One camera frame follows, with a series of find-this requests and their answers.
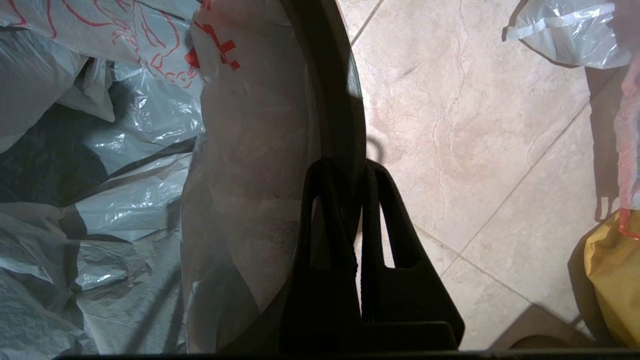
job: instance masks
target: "trash bag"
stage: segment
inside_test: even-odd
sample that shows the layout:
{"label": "trash bag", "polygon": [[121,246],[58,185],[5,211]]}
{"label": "trash bag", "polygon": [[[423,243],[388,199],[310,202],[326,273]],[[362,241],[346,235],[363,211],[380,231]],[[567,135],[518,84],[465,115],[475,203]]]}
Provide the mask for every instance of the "trash bag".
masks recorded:
{"label": "trash bag", "polygon": [[0,26],[0,357],[224,347],[291,271],[317,156],[280,2],[9,0]]}
{"label": "trash bag", "polygon": [[4,152],[74,84],[87,57],[17,29],[0,31],[0,49],[0,152]]}
{"label": "trash bag", "polygon": [[640,242],[619,233],[619,221],[614,214],[587,239],[584,268],[613,338],[640,347]]}
{"label": "trash bag", "polygon": [[620,110],[614,119],[618,151],[618,188],[620,191],[620,232],[640,238],[640,223],[632,223],[632,212],[640,210],[638,122],[640,121],[640,53],[634,56],[622,82]]}
{"label": "trash bag", "polygon": [[[291,272],[310,109],[305,59],[279,1],[205,1],[191,36],[210,80],[207,131],[182,195],[182,283],[188,350],[217,352]],[[222,61],[203,56],[217,50]]]}
{"label": "trash bag", "polygon": [[611,26],[616,6],[608,0],[529,1],[507,28],[507,40],[522,40],[547,58],[567,65],[610,69],[632,53],[619,45]]}

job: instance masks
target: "crumpled plastic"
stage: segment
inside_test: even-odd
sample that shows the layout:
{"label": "crumpled plastic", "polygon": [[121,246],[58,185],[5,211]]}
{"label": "crumpled plastic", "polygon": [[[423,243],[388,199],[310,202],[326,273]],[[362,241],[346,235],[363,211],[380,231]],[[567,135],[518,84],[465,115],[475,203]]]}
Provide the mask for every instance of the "crumpled plastic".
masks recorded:
{"label": "crumpled plastic", "polygon": [[[160,10],[169,2],[158,3]],[[174,1],[181,15],[194,1]],[[137,0],[0,1],[0,26],[28,28],[72,51],[147,68],[153,76],[199,98],[204,84],[189,40],[189,19],[178,19]]]}
{"label": "crumpled plastic", "polygon": [[63,229],[81,239],[77,305],[100,354],[175,352],[184,342],[179,209],[190,161],[153,161],[63,210]]}
{"label": "crumpled plastic", "polygon": [[610,69],[632,53],[620,47],[610,26],[615,4],[607,0],[529,1],[507,29],[507,40],[522,40],[547,58],[567,65]]}
{"label": "crumpled plastic", "polygon": [[83,336],[65,304],[66,236],[58,209],[0,204],[0,357],[50,359]]}
{"label": "crumpled plastic", "polygon": [[105,59],[89,59],[86,71],[78,75],[74,85],[56,102],[108,122],[114,122],[115,115],[113,115],[113,105],[108,92],[112,84],[110,64],[111,62]]}
{"label": "crumpled plastic", "polygon": [[185,341],[179,208],[190,161],[153,161],[62,211],[0,204],[0,354],[176,351]]}
{"label": "crumpled plastic", "polygon": [[0,49],[2,153],[72,87],[87,57],[23,29],[0,30]]}
{"label": "crumpled plastic", "polygon": [[171,145],[176,151],[190,149],[195,137],[204,132],[198,99],[156,81],[146,69],[131,75],[120,75],[128,77],[109,89],[117,114],[114,126],[91,131],[82,140],[109,175]]}

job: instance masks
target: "white plastic bag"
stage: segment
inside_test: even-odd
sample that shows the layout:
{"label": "white plastic bag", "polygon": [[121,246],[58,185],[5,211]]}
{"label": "white plastic bag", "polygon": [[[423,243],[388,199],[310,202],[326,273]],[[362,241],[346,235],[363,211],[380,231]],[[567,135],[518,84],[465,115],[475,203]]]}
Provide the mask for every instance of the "white plastic bag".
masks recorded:
{"label": "white plastic bag", "polygon": [[174,352],[180,341],[179,209],[190,161],[153,161],[63,211],[64,230],[82,239],[77,305],[100,354]]}
{"label": "white plastic bag", "polygon": [[[172,5],[170,10],[182,9],[181,15],[194,9],[191,0]],[[146,67],[156,79],[177,85],[196,98],[202,91],[200,72],[189,63],[194,53],[188,20],[136,0],[46,4],[42,0],[3,0],[0,26],[28,28],[83,55]]]}
{"label": "white plastic bag", "polygon": [[309,111],[305,60],[279,1],[205,1],[191,36],[208,79],[207,131],[182,198],[182,280],[188,349],[215,352],[291,271]]}
{"label": "white plastic bag", "polygon": [[65,307],[66,236],[58,209],[0,204],[0,357],[50,359],[73,351],[83,331]]}
{"label": "white plastic bag", "polygon": [[0,30],[0,49],[0,152],[4,152],[74,84],[87,57],[19,29]]}
{"label": "white plastic bag", "polygon": [[610,21],[615,5],[607,0],[529,1],[518,13],[507,40],[523,40],[549,59],[610,69],[624,66],[631,52],[619,46]]}
{"label": "white plastic bag", "polygon": [[86,72],[77,77],[74,86],[71,86],[57,103],[114,122],[115,115],[108,92],[112,84],[110,61],[89,59],[87,65]]}
{"label": "white plastic bag", "polygon": [[114,83],[109,92],[118,120],[90,131],[82,140],[109,175],[204,132],[200,101],[155,80],[147,69]]}

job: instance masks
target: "beige marble tile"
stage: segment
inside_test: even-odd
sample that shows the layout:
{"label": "beige marble tile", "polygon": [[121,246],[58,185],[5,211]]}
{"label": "beige marble tile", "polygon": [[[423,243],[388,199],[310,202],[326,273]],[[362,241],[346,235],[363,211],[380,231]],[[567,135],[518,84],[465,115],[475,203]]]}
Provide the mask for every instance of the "beige marble tile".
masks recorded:
{"label": "beige marble tile", "polygon": [[517,4],[385,0],[353,47],[368,155],[457,251],[589,99],[584,69],[502,41]]}
{"label": "beige marble tile", "polygon": [[529,306],[461,258],[443,274],[442,282],[465,321],[462,350],[488,348]]}
{"label": "beige marble tile", "polygon": [[337,0],[349,40],[355,38],[380,0]]}
{"label": "beige marble tile", "polygon": [[599,203],[616,209],[612,124],[624,74],[608,82],[462,254],[567,323],[579,315],[568,271],[572,252],[606,216]]}
{"label": "beige marble tile", "polygon": [[429,260],[431,260],[433,268],[436,269],[439,275],[442,275],[458,255],[438,240],[430,237],[422,229],[416,229],[416,232],[424,251],[429,256]]}

